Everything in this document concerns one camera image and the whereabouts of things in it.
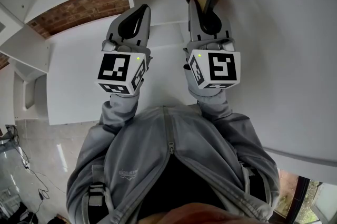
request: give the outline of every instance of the electrical cable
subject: electrical cable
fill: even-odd
[[[33,170],[31,170],[29,167],[28,167],[28,164],[29,164],[29,158],[28,158],[28,156],[27,156],[27,154],[26,154],[26,152],[22,149],[22,147],[20,146],[20,143],[19,143],[19,141],[20,141],[20,138],[19,138],[19,136],[18,136],[18,134],[17,134],[17,129],[16,129],[16,127],[15,126],[10,126],[10,127],[8,127],[7,129],[9,130],[10,128],[13,128],[13,132],[11,132],[12,134],[13,134],[13,139],[17,139],[17,145],[18,145],[18,147],[21,149],[21,151],[24,153],[24,155],[26,156],[26,160],[25,160],[25,158],[24,158],[24,156],[19,152],[19,150],[17,150],[17,148],[15,147],[15,150],[19,153],[19,155],[21,156],[21,162],[22,162],[22,164],[23,164],[23,166],[24,166],[24,168],[26,169],[26,170],[29,170],[29,171],[31,171],[32,173],[33,173],[33,175],[37,178],[37,180],[39,180],[40,182],[41,182],[41,184],[45,187],[45,189],[42,189],[42,188],[39,188],[38,189],[38,195],[39,195],[39,197],[40,197],[40,200],[41,200],[41,202],[40,202],[40,204],[39,204],[39,206],[38,206],[38,209],[37,209],[37,211],[33,214],[33,216],[32,216],[32,218],[31,218],[31,220],[30,220],[30,224],[32,223],[32,221],[33,221],[33,218],[34,218],[34,216],[39,212],[39,210],[40,210],[40,206],[41,206],[41,204],[43,203],[43,201],[44,200],[49,200],[50,199],[50,196],[48,195],[48,192],[49,192],[49,189],[48,189],[48,187],[42,182],[42,180],[41,179],[39,179],[39,177],[37,176],[37,174],[40,174],[40,175],[43,175],[43,176],[45,176],[52,184],[53,184],[53,186],[55,187],[55,188],[57,188],[58,190],[60,190],[62,193],[64,193],[64,194],[66,194],[63,190],[61,190],[59,187],[57,187],[49,178],[48,178],[48,176],[46,176],[46,175],[44,175],[44,174],[42,174],[42,173],[40,173],[40,172],[38,172],[38,173],[36,173],[36,172],[34,172]]]

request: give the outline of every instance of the hoodie zipper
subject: hoodie zipper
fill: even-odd
[[[167,136],[167,144],[169,146],[169,152],[171,155],[174,154],[174,136],[173,136],[173,125],[171,116],[167,111],[167,107],[163,107],[163,114],[164,114],[164,122],[165,122],[165,129],[166,129],[166,136]]]
[[[173,136],[173,125],[171,121],[171,117],[167,112],[167,107],[163,107],[163,114],[164,114],[164,123],[165,123],[165,129],[166,129],[166,137],[167,137],[167,144],[169,146],[169,153],[166,153],[166,159],[164,162],[164,165],[160,168],[160,171],[156,174],[152,182],[149,183],[149,185],[146,186],[143,193],[141,193],[132,203],[129,210],[124,214],[124,216],[119,219],[118,221],[112,221],[114,223],[125,223],[130,215],[134,212],[136,207],[141,203],[141,201],[145,198],[146,194],[149,192],[149,190],[152,188],[152,186],[157,182],[160,175],[162,175],[164,169],[166,168],[167,163],[169,162],[170,155],[174,154],[174,136]]]

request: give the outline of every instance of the glove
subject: glove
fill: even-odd
[[[208,104],[222,104],[226,100],[226,93],[224,89],[199,89],[195,81],[194,75],[188,64],[184,65],[184,71],[187,83],[189,85],[190,94],[201,103]]]

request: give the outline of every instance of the floor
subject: floor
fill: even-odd
[[[74,170],[77,156],[89,128],[97,122],[49,126],[48,121],[21,120],[17,122],[20,146],[29,158],[30,169],[37,173],[49,189],[37,213],[44,224],[57,213],[67,217],[66,184]],[[22,165],[16,150],[0,154],[0,190],[9,188],[19,194],[28,209],[35,212],[41,202],[38,188],[43,185]]]

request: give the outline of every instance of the fiducial marker cube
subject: fiducial marker cube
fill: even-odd
[[[230,88],[240,83],[240,52],[193,50],[189,65],[198,88]]]
[[[146,70],[143,53],[104,52],[96,83],[108,93],[134,95]]]

